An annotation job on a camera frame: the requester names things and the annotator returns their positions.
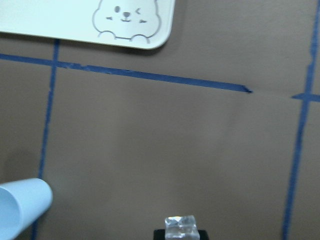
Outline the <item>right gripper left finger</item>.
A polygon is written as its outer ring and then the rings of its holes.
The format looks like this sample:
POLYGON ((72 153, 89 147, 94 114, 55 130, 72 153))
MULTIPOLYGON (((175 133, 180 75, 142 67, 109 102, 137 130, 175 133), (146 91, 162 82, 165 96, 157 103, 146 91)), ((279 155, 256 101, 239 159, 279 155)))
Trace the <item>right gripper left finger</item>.
POLYGON ((153 240, 165 240, 165 229, 155 229, 153 231, 153 240))

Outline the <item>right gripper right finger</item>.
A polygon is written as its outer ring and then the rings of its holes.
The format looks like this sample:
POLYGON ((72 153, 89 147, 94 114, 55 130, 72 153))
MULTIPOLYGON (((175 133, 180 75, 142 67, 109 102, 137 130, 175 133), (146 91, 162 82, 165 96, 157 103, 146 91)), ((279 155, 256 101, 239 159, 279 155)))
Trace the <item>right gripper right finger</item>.
POLYGON ((199 239, 200 240, 209 240, 209 235, 208 235, 206 230, 199 229, 198 233, 199 233, 199 239))

